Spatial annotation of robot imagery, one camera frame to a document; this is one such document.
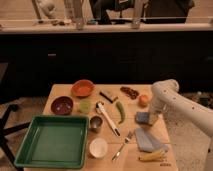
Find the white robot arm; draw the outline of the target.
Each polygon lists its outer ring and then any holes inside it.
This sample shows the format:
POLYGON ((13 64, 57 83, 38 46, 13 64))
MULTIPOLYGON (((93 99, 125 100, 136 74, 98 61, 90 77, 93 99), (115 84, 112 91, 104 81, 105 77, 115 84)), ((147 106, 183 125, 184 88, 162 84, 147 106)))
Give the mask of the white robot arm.
POLYGON ((213 110, 181 96, 179 84, 174 79, 155 82, 151 91, 150 114, 162 113, 165 106, 172 107, 210 138, 204 171, 213 171, 213 110))

